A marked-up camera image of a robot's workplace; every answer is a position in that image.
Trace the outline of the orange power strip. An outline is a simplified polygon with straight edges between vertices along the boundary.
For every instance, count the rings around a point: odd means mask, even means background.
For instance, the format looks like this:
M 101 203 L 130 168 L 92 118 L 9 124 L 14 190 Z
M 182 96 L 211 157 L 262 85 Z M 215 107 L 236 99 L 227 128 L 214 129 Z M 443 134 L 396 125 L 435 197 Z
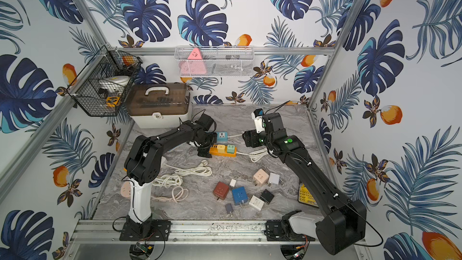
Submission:
M 237 148 L 231 144 L 215 144 L 209 149 L 209 153 L 214 156 L 236 157 Z

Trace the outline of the teal USB socket strip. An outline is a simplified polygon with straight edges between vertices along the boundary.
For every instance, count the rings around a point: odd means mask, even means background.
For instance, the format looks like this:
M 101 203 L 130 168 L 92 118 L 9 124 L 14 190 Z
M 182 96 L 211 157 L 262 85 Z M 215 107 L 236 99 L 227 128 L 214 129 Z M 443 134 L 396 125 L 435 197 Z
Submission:
M 229 139 L 228 132 L 224 132 L 224 131 L 216 132 L 216 135 L 217 135 L 217 143 L 218 144 L 228 142 L 228 139 Z

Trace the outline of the white 66W charger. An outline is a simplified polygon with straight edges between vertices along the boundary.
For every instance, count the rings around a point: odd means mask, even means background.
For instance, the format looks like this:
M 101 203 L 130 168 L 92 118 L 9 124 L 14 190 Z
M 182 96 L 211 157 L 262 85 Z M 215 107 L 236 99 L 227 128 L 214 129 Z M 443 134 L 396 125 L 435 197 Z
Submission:
M 269 185 L 279 185 L 280 182 L 280 175 L 271 172 L 268 178 L 268 184 Z

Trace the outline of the white small USB charger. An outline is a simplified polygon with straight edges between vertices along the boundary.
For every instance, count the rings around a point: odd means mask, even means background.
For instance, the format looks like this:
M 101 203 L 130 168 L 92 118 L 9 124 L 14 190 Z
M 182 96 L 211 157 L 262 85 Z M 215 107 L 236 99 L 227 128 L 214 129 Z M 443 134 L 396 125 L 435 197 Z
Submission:
M 234 188 L 234 187 L 236 186 L 236 183 L 237 183 L 237 181 L 236 181 L 235 179 L 231 179 L 229 185 L 230 185 L 232 188 Z

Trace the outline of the red cube socket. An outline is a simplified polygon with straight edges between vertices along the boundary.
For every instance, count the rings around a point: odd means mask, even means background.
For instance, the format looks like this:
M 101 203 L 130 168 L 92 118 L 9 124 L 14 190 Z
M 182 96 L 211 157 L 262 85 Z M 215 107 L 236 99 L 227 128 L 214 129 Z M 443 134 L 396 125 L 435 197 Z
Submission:
M 230 186 L 223 183 L 218 182 L 215 188 L 213 189 L 212 193 L 217 198 L 217 200 L 225 200 L 230 190 Z

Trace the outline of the blue cube socket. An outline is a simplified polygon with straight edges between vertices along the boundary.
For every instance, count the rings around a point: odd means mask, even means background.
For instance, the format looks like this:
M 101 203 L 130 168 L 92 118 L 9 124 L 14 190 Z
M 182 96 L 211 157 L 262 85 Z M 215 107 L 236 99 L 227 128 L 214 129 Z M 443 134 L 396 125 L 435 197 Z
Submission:
M 238 187 L 232 190 L 233 202 L 236 206 L 244 205 L 249 201 L 247 192 L 244 187 Z

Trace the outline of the black plug adapter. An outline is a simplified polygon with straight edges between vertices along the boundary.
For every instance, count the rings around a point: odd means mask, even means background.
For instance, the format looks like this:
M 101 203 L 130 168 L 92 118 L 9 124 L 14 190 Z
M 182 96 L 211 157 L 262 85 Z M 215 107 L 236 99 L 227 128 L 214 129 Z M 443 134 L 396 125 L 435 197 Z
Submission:
M 261 195 L 259 196 L 260 200 L 264 201 L 267 204 L 270 204 L 272 200 L 274 199 L 274 195 L 272 192 L 268 191 L 265 189 Z

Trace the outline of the white plug adapter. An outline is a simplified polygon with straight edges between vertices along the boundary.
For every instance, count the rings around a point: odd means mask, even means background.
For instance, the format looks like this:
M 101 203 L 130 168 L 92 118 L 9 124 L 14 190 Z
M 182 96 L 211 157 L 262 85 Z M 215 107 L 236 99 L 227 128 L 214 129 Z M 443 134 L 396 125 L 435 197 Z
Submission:
M 252 198 L 249 200 L 249 205 L 257 211 L 262 210 L 264 203 L 265 202 L 257 196 L 252 196 Z

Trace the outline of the grey small charger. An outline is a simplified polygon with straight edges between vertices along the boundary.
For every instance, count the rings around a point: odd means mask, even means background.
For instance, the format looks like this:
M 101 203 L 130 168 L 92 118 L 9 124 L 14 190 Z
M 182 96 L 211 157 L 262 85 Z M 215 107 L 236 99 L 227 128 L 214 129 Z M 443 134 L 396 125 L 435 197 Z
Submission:
M 230 217 L 233 216 L 233 206 L 231 203 L 225 204 L 225 210 L 227 215 L 229 215 Z

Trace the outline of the round pink power socket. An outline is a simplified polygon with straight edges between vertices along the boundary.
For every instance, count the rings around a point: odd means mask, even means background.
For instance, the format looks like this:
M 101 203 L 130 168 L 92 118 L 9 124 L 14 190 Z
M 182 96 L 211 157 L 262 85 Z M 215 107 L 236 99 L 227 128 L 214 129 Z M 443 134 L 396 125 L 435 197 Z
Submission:
M 120 194 L 122 197 L 129 199 L 131 197 L 131 183 L 129 181 L 125 181 L 121 188 Z

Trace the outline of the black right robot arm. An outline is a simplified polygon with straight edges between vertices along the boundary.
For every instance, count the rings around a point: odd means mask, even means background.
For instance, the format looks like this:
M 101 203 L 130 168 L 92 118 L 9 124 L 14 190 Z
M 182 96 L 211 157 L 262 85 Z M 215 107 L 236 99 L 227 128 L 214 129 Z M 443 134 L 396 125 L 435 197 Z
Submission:
M 246 131 L 246 146 L 264 146 L 273 158 L 286 164 L 313 196 L 321 217 L 300 210 L 287 213 L 280 224 L 280 232 L 266 230 L 272 240 L 296 241 L 301 236 L 320 242 L 331 255 L 364 239 L 366 207 L 361 201 L 352 201 L 315 164 L 305 145 L 297 136 L 289 136 L 279 113 L 265 113 L 258 108 L 252 113 L 255 129 Z

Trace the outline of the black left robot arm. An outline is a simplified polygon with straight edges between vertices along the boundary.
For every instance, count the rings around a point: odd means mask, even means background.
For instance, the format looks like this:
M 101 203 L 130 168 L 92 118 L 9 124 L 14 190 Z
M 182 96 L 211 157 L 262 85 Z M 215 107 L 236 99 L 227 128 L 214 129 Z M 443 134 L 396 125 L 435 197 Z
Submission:
M 131 208 L 128 219 L 142 225 L 152 218 L 150 197 L 152 183 L 160 173 L 164 154 L 184 143 L 192 143 L 201 158 L 211 158 L 210 148 L 217 142 L 215 120 L 203 113 L 198 120 L 186 120 L 158 136 L 139 136 L 124 163 L 131 185 Z

